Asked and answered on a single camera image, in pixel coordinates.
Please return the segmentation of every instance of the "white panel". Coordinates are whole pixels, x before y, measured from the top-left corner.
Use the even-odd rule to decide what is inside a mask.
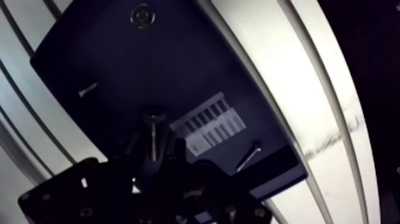
[[[57,5],[61,12],[64,12],[71,4],[71,2],[72,0],[54,0],[54,3]]]
[[[35,50],[55,23],[43,0],[5,0],[5,3]]]
[[[326,66],[351,132],[370,223],[380,223],[375,166],[363,111],[340,46],[316,0],[293,0]]]
[[[278,2],[215,0],[213,3],[261,73],[304,154],[312,160],[310,168],[334,223],[362,223],[354,180],[329,102]],[[306,195],[303,191],[308,189],[295,186],[291,191]],[[273,201],[284,217],[286,210],[295,210],[290,197],[281,203],[283,207],[275,198]],[[295,213],[299,217],[307,214],[311,215]]]
[[[33,185],[0,147],[0,223],[27,223],[17,201],[31,188]]]
[[[273,196],[272,200],[288,223],[325,223],[305,181]]]
[[[107,160],[72,121],[31,68],[29,57],[2,13],[0,13],[0,33],[0,59],[24,96],[60,143],[77,161],[87,157],[96,157],[100,161]],[[21,133],[32,147],[38,150],[38,153],[42,151],[43,160],[49,163],[49,166],[55,172],[68,167],[68,163],[64,162],[64,156],[58,155],[58,149],[53,143],[49,143],[49,139],[44,136],[44,133],[23,108],[4,76],[2,75],[0,78],[2,79],[0,85],[2,85],[3,91],[1,103],[15,125],[21,130]]]

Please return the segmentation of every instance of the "sticker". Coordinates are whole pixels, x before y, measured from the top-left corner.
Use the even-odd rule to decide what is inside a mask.
[[[170,127],[178,136],[185,138],[188,150],[199,156],[241,132],[246,125],[220,92]]]

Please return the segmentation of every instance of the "label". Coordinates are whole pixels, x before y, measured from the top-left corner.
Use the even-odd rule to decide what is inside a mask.
[[[246,128],[220,92],[170,125],[185,138],[189,151],[199,156]]]

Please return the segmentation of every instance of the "bolt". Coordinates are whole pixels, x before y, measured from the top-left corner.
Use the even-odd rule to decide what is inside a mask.
[[[178,223],[178,224],[186,224],[186,223],[188,222],[188,219],[185,218],[185,217],[183,217],[183,216],[177,215],[177,216],[175,217],[175,221],[176,221],[176,223]]]
[[[257,208],[254,210],[254,215],[260,218],[263,218],[265,216],[265,209],[263,208]]]

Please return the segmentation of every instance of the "hole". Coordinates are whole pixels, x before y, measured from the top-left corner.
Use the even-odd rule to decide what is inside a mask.
[[[50,194],[45,194],[45,195],[43,195],[42,198],[44,201],[48,201],[48,200],[50,200]]]
[[[137,188],[135,185],[132,187],[132,194],[140,194],[139,188]]]
[[[89,207],[85,207],[80,211],[80,217],[91,217],[93,215],[93,210]]]
[[[83,188],[87,188],[88,187],[88,183],[86,182],[86,178],[82,178],[82,180],[80,180],[82,183],[82,187]]]

